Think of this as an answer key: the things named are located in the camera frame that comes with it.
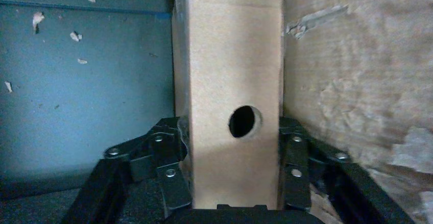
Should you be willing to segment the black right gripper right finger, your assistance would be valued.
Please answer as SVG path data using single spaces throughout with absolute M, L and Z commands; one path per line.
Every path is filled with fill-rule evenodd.
M 279 158 L 286 210 L 310 210 L 314 186 L 343 223 L 414 223 L 347 152 L 315 139 L 293 118 L 279 119 Z

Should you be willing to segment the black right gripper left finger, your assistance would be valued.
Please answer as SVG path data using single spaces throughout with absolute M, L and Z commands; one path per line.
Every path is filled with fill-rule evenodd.
M 187 155 L 178 117 L 162 118 L 146 134 L 104 152 L 62 218 L 63 223 L 115 223 L 128 198 L 128 186 L 157 179 L 165 217 L 192 203 L 180 162 Z

